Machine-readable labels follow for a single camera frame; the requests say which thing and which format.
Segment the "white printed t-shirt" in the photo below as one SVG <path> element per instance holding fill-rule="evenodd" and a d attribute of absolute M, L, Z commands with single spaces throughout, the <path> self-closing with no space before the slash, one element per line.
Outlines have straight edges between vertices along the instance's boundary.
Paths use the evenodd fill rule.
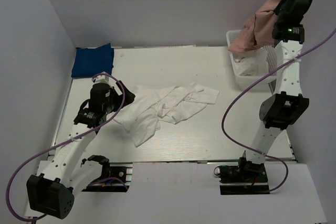
<path fill-rule="evenodd" d="M 160 89 L 138 86 L 135 100 L 122 109 L 114 120 L 131 135 L 135 147 L 152 138 L 161 122 L 178 124 L 214 105 L 219 91 L 191 82 Z"/>

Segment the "pink t-shirt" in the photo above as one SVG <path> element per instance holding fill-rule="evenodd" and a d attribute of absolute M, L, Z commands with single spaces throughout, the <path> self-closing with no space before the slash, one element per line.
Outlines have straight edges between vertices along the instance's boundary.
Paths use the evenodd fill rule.
<path fill-rule="evenodd" d="M 278 16 L 274 13 L 281 0 L 267 0 L 263 6 L 244 23 L 228 50 L 237 54 L 257 50 L 274 44 L 272 31 Z"/>

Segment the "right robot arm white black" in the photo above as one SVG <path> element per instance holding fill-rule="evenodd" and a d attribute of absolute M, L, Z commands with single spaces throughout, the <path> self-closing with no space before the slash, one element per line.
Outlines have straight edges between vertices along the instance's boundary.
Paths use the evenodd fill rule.
<path fill-rule="evenodd" d="M 300 87 L 298 56 L 305 41 L 301 21 L 312 0 L 281 0 L 275 9 L 278 19 L 272 37 L 279 66 L 273 95 L 259 110 L 260 126 L 251 144 L 238 161 L 237 175 L 247 182 L 259 176 L 264 169 L 265 156 L 278 135 L 303 114 L 309 106 Z"/>

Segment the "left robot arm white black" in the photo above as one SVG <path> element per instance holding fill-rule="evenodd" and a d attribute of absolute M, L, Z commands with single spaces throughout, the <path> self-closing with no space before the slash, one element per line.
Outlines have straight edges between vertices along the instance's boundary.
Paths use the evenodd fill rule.
<path fill-rule="evenodd" d="M 31 175 L 26 183 L 32 210 L 65 219 L 83 189 L 96 179 L 104 182 L 110 178 L 108 158 L 101 155 L 82 158 L 82 154 L 107 122 L 108 115 L 116 115 L 135 99 L 135 94 L 121 81 L 116 85 L 121 94 L 108 80 L 94 79 L 89 99 L 81 104 L 74 118 L 70 142 L 59 147 L 51 163 L 39 175 Z"/>

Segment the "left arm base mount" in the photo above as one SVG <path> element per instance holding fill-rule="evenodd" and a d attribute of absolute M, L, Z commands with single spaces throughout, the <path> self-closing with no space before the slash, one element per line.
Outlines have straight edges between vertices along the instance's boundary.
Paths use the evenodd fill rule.
<path fill-rule="evenodd" d="M 83 191 L 95 193 L 126 193 L 130 187 L 133 164 L 110 163 L 102 175 Z"/>

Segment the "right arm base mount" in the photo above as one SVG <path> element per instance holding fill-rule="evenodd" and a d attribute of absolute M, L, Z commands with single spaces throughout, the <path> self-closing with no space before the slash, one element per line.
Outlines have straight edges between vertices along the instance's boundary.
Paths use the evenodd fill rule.
<path fill-rule="evenodd" d="M 214 169 L 219 178 L 221 195 L 266 195 L 270 194 L 264 165 L 260 172 L 240 170 L 238 166 L 221 165 Z"/>

